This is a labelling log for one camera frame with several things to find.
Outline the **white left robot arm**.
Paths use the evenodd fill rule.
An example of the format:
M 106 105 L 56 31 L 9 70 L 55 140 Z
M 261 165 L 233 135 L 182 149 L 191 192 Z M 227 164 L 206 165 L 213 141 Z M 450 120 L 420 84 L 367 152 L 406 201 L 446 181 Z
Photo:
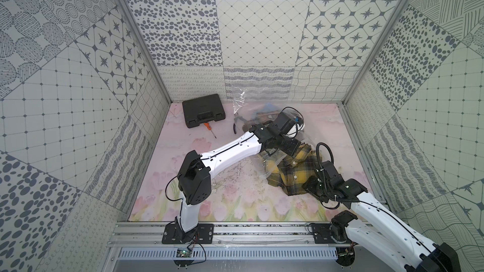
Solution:
M 182 206 L 177 218 L 179 229 L 184 234 L 199 224 L 199 210 L 212 191 L 212 180 L 228 167 L 267 149 L 278 149 L 287 155 L 295 155 L 301 142 L 294 137 L 247 132 L 240 138 L 216 150 L 198 154 L 190 151 L 178 172 L 178 187 L 183 194 Z

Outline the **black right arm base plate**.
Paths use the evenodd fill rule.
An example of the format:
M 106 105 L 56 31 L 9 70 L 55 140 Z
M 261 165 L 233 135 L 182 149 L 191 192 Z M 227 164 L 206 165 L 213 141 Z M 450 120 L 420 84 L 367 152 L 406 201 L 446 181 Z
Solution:
M 315 244 L 359 244 L 350 240 L 342 226 L 333 224 L 310 223 L 308 232 L 313 236 Z

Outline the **yellow plaid shirt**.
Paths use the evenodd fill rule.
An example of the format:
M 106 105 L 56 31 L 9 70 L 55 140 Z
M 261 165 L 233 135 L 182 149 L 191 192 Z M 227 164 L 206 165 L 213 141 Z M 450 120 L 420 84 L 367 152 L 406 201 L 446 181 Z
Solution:
M 307 194 L 303 185 L 316 176 L 316 152 L 309 144 L 301 144 L 294 157 L 278 150 L 264 157 L 264 169 L 268 173 L 267 183 L 279 187 L 288 196 Z

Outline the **clear plastic vacuum bag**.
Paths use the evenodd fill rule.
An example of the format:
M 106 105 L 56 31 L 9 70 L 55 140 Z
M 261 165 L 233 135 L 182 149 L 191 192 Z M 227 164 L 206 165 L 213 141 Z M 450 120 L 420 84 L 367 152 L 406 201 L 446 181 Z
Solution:
M 340 201 L 344 180 L 335 167 L 334 154 L 324 142 L 315 146 L 305 142 L 304 125 L 302 113 L 284 107 L 276 116 L 256 117 L 245 127 L 262 142 L 260 158 L 269 185 L 288 196 L 308 193 L 322 203 Z

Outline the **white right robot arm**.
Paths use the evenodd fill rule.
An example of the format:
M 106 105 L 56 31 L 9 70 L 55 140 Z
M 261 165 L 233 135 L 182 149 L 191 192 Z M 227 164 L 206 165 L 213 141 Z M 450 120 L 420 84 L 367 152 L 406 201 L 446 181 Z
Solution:
M 316 243 L 352 242 L 367 249 L 394 271 L 461 271 L 457 252 L 437 244 L 386 209 L 355 179 L 340 176 L 321 180 L 312 176 L 302 186 L 320 201 L 335 201 L 346 210 L 329 226 L 310 224 Z

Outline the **red plaid shirt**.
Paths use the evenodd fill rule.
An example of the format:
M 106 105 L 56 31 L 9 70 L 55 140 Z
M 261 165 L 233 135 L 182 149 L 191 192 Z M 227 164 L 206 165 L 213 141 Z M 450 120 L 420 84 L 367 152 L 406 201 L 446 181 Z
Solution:
M 250 127 L 256 124 L 268 124 L 269 122 L 273 122 L 277 116 L 279 115 L 278 111 L 271 111 L 271 112 L 255 112 L 247 121 L 243 122 L 243 131 L 247 132 Z

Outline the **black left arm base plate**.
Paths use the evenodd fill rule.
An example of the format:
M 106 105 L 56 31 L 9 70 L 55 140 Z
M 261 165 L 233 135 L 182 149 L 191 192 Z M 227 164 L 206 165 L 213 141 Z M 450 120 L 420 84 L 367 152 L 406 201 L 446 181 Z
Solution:
M 194 229 L 184 232 L 177 222 L 169 223 L 163 231 L 162 244 L 211 244 L 214 224 L 198 224 Z

